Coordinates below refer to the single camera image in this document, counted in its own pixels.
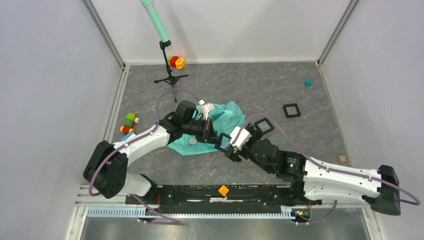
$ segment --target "wooden block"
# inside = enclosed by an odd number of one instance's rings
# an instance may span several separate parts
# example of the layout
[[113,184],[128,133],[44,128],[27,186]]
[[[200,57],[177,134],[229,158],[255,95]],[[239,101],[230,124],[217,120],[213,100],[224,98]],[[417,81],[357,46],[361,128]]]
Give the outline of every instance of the wooden block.
[[337,157],[337,162],[339,164],[345,164],[347,162],[346,157],[344,155],[338,156]]

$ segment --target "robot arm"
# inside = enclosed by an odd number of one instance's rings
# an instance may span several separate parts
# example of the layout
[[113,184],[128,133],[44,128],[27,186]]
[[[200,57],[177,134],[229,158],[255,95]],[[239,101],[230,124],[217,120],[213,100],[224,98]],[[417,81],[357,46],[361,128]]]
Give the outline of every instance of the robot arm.
[[205,106],[203,109],[200,108],[200,114],[203,115],[202,119],[194,119],[196,105],[183,100],[178,104],[175,112],[171,112],[159,121],[159,126],[155,132],[152,132],[152,130],[156,125],[153,125],[147,131],[136,135],[135,138],[149,135],[131,145],[129,142],[132,139],[115,142],[114,144],[107,141],[100,142],[85,167],[83,177],[90,182],[94,172],[106,156],[124,146],[103,166],[95,178],[93,186],[107,199],[116,196],[118,193],[144,196],[151,188],[151,183],[141,175],[127,173],[128,166],[135,160],[154,149],[172,143],[181,138],[183,134],[193,135],[201,143],[214,145],[218,143],[218,136],[214,130],[212,119],[205,117],[208,116],[214,105],[212,103],[205,104],[204,101],[201,101],[200,104],[202,107]]
[[[259,124],[266,122],[269,129],[263,131]],[[249,159],[269,174],[275,174],[279,179],[291,183],[290,194],[305,197],[310,201],[321,200],[331,203],[334,200],[346,204],[370,204],[371,209],[387,215],[400,215],[399,191],[382,184],[372,178],[383,179],[399,186],[395,170],[386,165],[379,169],[358,169],[327,163],[311,157],[311,159],[327,169],[307,160],[302,154],[279,150],[263,135],[274,129],[266,118],[255,124],[248,124],[239,137],[236,127],[230,135],[222,133],[219,144],[215,146],[234,162],[240,162],[241,157]],[[220,147],[223,138],[228,138],[227,149]],[[329,169],[338,169],[350,173],[367,175],[368,178],[343,174]]]

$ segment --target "white panel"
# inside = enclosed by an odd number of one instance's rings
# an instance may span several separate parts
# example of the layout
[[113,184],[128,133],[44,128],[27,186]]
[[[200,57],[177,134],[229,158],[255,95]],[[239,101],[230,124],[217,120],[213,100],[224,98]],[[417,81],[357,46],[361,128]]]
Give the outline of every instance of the white panel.
[[[323,65],[355,166],[393,166],[400,186],[421,201],[423,9],[422,0],[360,1]],[[401,204],[401,211],[401,216],[378,214],[384,239],[423,239],[424,207]]]
[[119,73],[81,1],[1,1],[0,239],[64,239]]
[[[92,0],[123,60],[163,62],[138,0]],[[155,0],[172,50],[188,62],[309,61],[323,51],[349,0]]]

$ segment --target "black square frame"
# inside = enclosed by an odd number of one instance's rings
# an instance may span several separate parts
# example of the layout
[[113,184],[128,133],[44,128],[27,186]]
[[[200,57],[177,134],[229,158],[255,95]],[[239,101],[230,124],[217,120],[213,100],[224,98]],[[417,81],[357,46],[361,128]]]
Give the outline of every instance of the black square frame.
[[[289,112],[287,112],[287,108],[290,107],[294,107],[296,109],[296,114],[289,114]],[[300,117],[301,116],[301,110],[299,109],[299,106],[297,103],[289,103],[289,104],[284,104],[282,106],[282,109],[284,110],[284,114],[286,118],[296,118],[296,117]]]

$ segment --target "teal cloth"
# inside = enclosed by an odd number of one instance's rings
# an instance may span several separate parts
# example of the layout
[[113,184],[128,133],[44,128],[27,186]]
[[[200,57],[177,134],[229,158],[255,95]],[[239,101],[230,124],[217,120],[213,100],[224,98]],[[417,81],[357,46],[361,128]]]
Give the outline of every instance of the teal cloth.
[[[218,136],[221,133],[230,135],[235,127],[241,127],[243,125],[246,118],[240,107],[233,101],[230,101],[228,104],[215,104],[215,109],[209,113],[209,117],[213,120],[213,129],[215,129]],[[180,139],[177,139],[171,144],[168,144],[168,147],[177,151],[183,156],[205,154],[217,151],[213,144],[197,142],[196,144],[191,145],[189,143],[189,139],[191,138],[194,138],[194,136],[183,134]],[[228,142],[222,143],[221,147],[225,148],[227,145]]]

